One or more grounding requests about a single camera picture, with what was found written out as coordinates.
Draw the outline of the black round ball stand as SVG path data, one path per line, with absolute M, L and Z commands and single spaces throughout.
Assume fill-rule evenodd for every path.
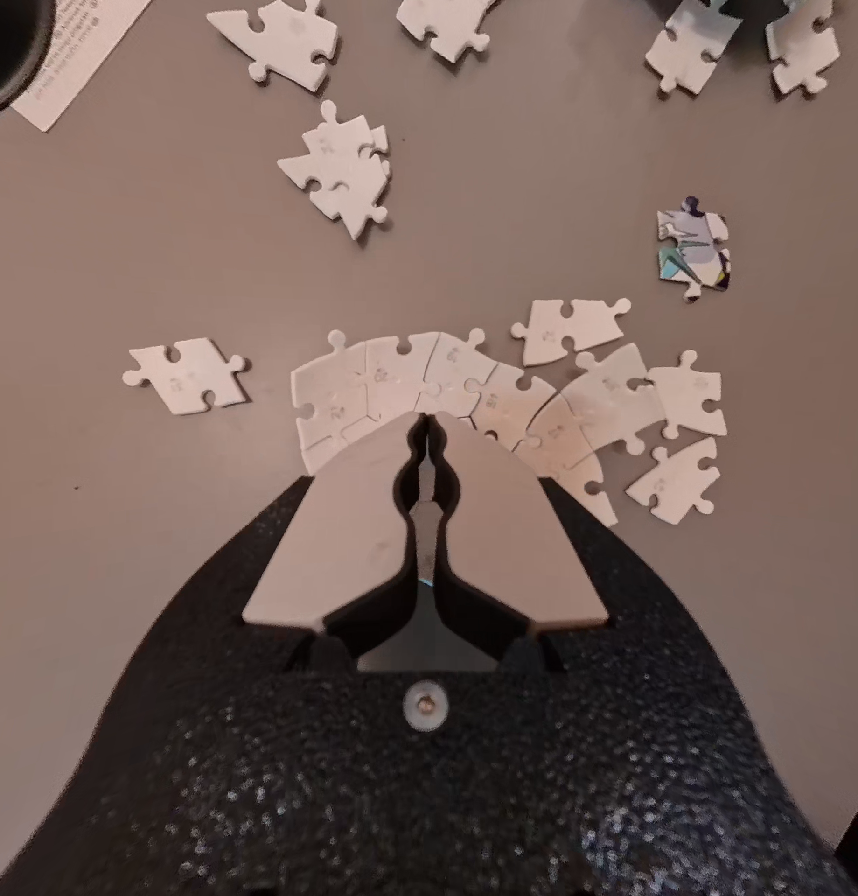
M 55 1 L 0 1 L 0 112 L 32 83 L 50 48 Z

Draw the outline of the white instruction leaflet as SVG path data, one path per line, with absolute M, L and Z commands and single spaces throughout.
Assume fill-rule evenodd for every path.
M 48 132 L 133 27 L 149 1 L 57 1 L 50 47 L 10 107 Z

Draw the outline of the colourful printed puzzle piece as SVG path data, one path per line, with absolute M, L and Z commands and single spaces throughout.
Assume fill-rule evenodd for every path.
M 683 300 L 696 302 L 704 287 L 724 291 L 732 265 L 729 230 L 724 216 L 703 211 L 696 196 L 687 196 L 678 210 L 657 213 L 657 238 L 673 245 L 658 251 L 659 277 L 686 284 Z

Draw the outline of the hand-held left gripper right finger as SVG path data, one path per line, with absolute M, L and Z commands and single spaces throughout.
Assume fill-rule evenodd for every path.
M 433 576 L 441 621 L 493 658 L 521 639 L 605 626 L 609 613 L 534 471 L 446 412 L 431 417 Z

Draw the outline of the scatter of white pieces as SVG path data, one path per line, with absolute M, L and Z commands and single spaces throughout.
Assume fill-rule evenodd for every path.
M 445 61 L 456 62 L 467 48 L 483 52 L 490 41 L 478 31 L 486 13 L 495 2 L 402 2 L 398 22 L 416 39 L 427 31 L 434 37 L 431 49 Z M 772 75 L 782 94 L 802 87 L 817 94 L 827 85 L 820 76 L 840 56 L 832 27 L 818 29 L 834 12 L 834 2 L 783 2 L 788 12 L 767 25 L 769 57 L 777 62 Z M 661 75 L 659 89 L 670 93 L 677 86 L 697 94 L 732 35 L 740 19 L 724 14 L 725 2 L 681 2 L 647 52 L 647 64 Z M 296 9 L 287 2 L 271 2 L 258 9 L 261 30 L 251 27 L 244 10 L 208 13 L 207 19 L 222 36 L 244 52 L 251 61 L 249 75 L 256 83 L 266 81 L 273 72 L 316 93 L 326 75 L 324 63 L 331 60 L 337 44 L 337 27 L 321 17 L 322 2 L 305 2 Z M 384 126 L 371 128 L 364 116 L 348 121 L 337 119 L 334 103 L 321 104 L 323 120 L 302 135 L 308 153 L 278 161 L 278 167 L 300 189 L 311 183 L 320 189 L 309 198 L 321 213 L 332 220 L 341 219 L 350 237 L 356 240 L 368 221 L 382 223 L 388 210 L 377 204 L 390 181 L 390 163 L 383 158 L 389 152 Z M 576 350 L 590 349 L 621 338 L 616 317 L 631 308 L 626 297 L 611 306 L 602 301 L 573 300 L 572 314 L 563 317 L 561 304 L 535 300 L 528 325 L 515 323 L 511 336 L 524 341 L 523 363 L 529 366 L 550 364 L 564 357 L 562 341 L 569 338 Z M 125 385 L 153 386 L 162 401 L 176 416 L 209 409 L 207 392 L 214 407 L 242 402 L 235 375 L 244 370 L 245 359 L 232 356 L 224 360 L 210 339 L 176 342 L 177 357 L 171 359 L 168 347 L 154 346 L 131 350 L 140 368 L 122 375 Z M 581 391 L 582 385 L 600 373 L 613 371 L 610 355 L 598 363 L 593 354 L 583 353 L 586 373 L 564 389 Z M 670 428 L 662 437 L 673 440 L 681 427 L 706 434 L 681 451 L 669 454 L 664 447 L 652 452 L 656 465 L 626 488 L 626 494 L 647 508 L 659 520 L 677 525 L 694 509 L 710 514 L 714 504 L 704 492 L 719 478 L 715 466 L 701 468 L 703 460 L 714 460 L 715 437 L 726 436 L 721 409 L 708 410 L 705 403 L 722 397 L 722 376 L 693 368 L 698 359 L 694 350 L 685 350 L 676 366 L 660 366 L 647 371 L 650 380 L 631 381 L 632 389 L 653 383 L 666 405 Z

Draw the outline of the arc-shaped assembled puzzle section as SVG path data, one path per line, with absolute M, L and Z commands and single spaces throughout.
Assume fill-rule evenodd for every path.
M 520 389 L 523 371 L 480 353 L 482 341 L 480 330 L 467 340 L 429 331 L 411 335 L 402 353 L 394 336 L 348 346 L 344 333 L 332 331 L 332 352 L 291 374 L 293 406 L 313 412 L 296 421 L 307 472 L 314 475 L 345 447 L 406 412 L 449 411 L 538 477 L 559 481 L 612 527 L 617 518 L 609 498 L 588 491 L 602 482 L 597 452 L 623 442 L 630 454 L 640 454 L 642 430 L 661 422 L 670 428 L 657 387 L 630 387 L 635 379 L 650 380 L 636 346 L 612 353 L 611 373 L 597 374 L 567 397 L 538 378 Z

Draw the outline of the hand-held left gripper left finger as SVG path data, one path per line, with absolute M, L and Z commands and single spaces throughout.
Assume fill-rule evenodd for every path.
M 243 610 L 245 623 L 387 641 L 411 619 L 427 417 L 409 411 L 313 476 Z

